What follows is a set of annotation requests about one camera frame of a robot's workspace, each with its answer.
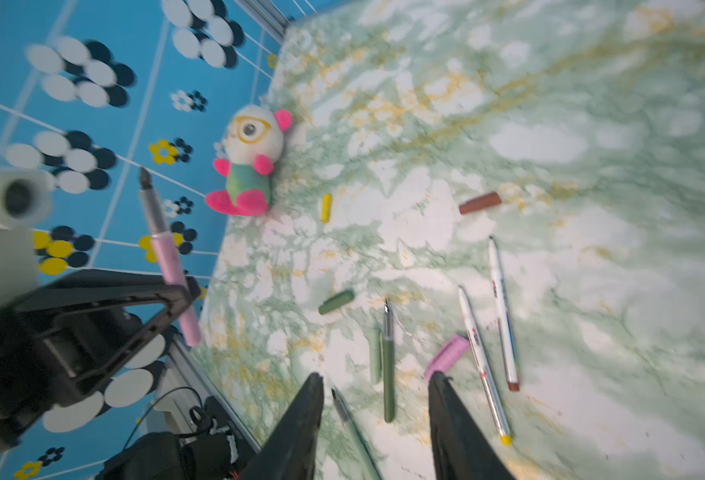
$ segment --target plush toy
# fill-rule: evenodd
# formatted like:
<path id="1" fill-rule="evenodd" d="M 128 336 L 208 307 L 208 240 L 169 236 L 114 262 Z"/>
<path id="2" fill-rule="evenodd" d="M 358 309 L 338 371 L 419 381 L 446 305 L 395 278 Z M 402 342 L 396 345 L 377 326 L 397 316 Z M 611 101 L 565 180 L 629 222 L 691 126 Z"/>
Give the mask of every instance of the plush toy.
<path id="1" fill-rule="evenodd" d="M 249 105 L 235 114 L 227 128 L 224 150 L 228 160 L 217 158 L 213 168 L 227 177 L 227 187 L 206 195 L 206 205 L 221 214 L 257 216 L 270 206 L 270 174 L 283 151 L 284 135 L 291 126 L 286 110 L 272 113 Z"/>

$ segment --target pink cap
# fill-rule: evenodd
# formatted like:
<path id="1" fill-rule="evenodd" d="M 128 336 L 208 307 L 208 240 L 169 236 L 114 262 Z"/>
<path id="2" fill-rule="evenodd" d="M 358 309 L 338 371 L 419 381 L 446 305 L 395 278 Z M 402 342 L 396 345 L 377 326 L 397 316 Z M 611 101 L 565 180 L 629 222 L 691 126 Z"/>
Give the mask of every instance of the pink cap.
<path id="1" fill-rule="evenodd" d="M 462 336 L 454 335 L 427 364 L 427 369 L 424 370 L 424 379 L 429 382 L 433 373 L 447 372 L 468 350 L 470 350 L 470 341 Z"/>

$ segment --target camera lens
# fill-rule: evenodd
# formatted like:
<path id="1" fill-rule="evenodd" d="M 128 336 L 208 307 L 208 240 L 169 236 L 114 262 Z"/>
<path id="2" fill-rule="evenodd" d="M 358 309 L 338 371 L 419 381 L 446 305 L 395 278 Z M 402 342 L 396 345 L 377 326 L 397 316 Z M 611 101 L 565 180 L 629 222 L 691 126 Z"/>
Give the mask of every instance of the camera lens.
<path id="1" fill-rule="evenodd" d="M 33 198 L 32 189 L 27 182 L 14 180 L 6 189 L 6 211 L 14 218 L 24 216 L 29 212 Z"/>

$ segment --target white marker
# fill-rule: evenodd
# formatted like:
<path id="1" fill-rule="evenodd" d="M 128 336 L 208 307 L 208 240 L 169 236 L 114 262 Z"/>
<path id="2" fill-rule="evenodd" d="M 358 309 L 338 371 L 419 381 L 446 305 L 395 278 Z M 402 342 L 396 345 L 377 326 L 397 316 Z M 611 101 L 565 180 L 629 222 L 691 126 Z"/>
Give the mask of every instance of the white marker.
<path id="1" fill-rule="evenodd" d="M 496 298 L 497 322 L 501 336 L 501 352 L 504 358 L 504 371 L 507 374 L 507 388 L 511 392 L 520 390 L 520 380 L 517 377 L 515 362 L 515 344 L 512 341 L 512 326 L 510 325 L 510 310 L 507 308 L 507 296 L 504 293 L 504 278 L 501 274 L 499 250 L 493 237 L 488 237 L 488 263 L 491 264 L 491 281 L 493 296 Z"/>
<path id="2" fill-rule="evenodd" d="M 507 424 L 507 417 L 504 416 L 504 410 L 501 408 L 499 391 L 496 389 L 496 383 L 493 382 L 486 351 L 483 350 L 481 333 L 478 331 L 475 315 L 472 314 L 472 308 L 470 307 L 470 300 L 467 298 L 467 293 L 465 293 L 464 289 L 461 287 L 459 287 L 459 304 L 461 305 L 461 312 L 464 316 L 464 328 L 467 329 L 467 336 L 470 337 L 472 356 L 475 359 L 477 370 L 481 373 L 483 389 L 486 391 L 488 406 L 491 407 L 493 423 L 496 424 L 497 430 L 499 431 L 502 445 L 512 445 L 510 426 Z"/>

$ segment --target yellow marker end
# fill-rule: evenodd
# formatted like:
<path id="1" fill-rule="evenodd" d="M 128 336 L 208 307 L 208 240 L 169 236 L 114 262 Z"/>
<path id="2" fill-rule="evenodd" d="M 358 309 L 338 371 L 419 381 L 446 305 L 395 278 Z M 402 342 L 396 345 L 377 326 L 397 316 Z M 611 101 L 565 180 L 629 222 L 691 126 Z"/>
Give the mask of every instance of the yellow marker end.
<path id="1" fill-rule="evenodd" d="M 324 224 L 328 223 L 328 217 L 331 214 L 331 194 L 323 195 L 323 208 L 320 213 L 320 221 Z"/>

